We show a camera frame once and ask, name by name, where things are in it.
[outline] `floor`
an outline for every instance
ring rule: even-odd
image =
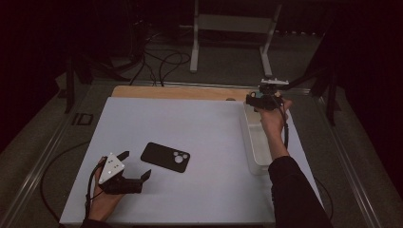
[[[259,85],[263,78],[259,37],[203,33],[198,72],[190,73],[186,58],[192,48],[192,34],[188,28],[181,33],[178,40],[156,35],[146,47],[143,69],[137,65],[122,76],[132,79],[140,72],[132,84],[142,86],[154,83],[159,86],[159,78],[164,75],[165,86],[256,88]],[[269,49],[275,77],[293,81],[301,76],[319,42],[320,38],[315,36],[276,34]],[[165,59],[162,65],[162,60],[174,53],[167,49],[182,54]],[[167,63],[180,61],[186,63]],[[124,62],[114,59],[117,65]],[[70,114],[64,113],[66,99],[54,97],[0,155],[0,177],[6,183],[0,186],[1,227],[58,226],[56,220],[63,212],[106,99],[115,86],[130,84],[111,80],[96,70],[93,74],[91,85],[81,85],[76,80],[76,104]],[[58,78],[58,83],[60,88],[66,87],[64,75]],[[305,82],[284,91],[283,95],[294,101],[291,112],[297,132],[333,225],[336,228],[401,227],[403,202],[342,88],[336,96],[336,126],[331,126],[323,115],[326,94],[322,98],[310,96],[312,83]],[[93,115],[94,119],[88,125],[76,124],[73,121],[76,113]]]

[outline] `white desk frame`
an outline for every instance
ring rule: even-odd
[[[254,18],[254,17],[238,17],[199,14],[199,0],[195,0],[195,15],[194,15],[194,37],[192,56],[190,61],[190,72],[196,73],[198,70],[199,61],[199,30],[225,30],[225,31],[243,31],[267,34],[266,43],[260,47],[261,62],[263,64],[264,76],[271,77],[273,75],[270,67],[267,50],[273,39],[281,5],[277,5],[273,18]]]

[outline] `smartphone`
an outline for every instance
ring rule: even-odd
[[[183,173],[189,163],[190,154],[165,145],[149,142],[144,149],[141,160]]]

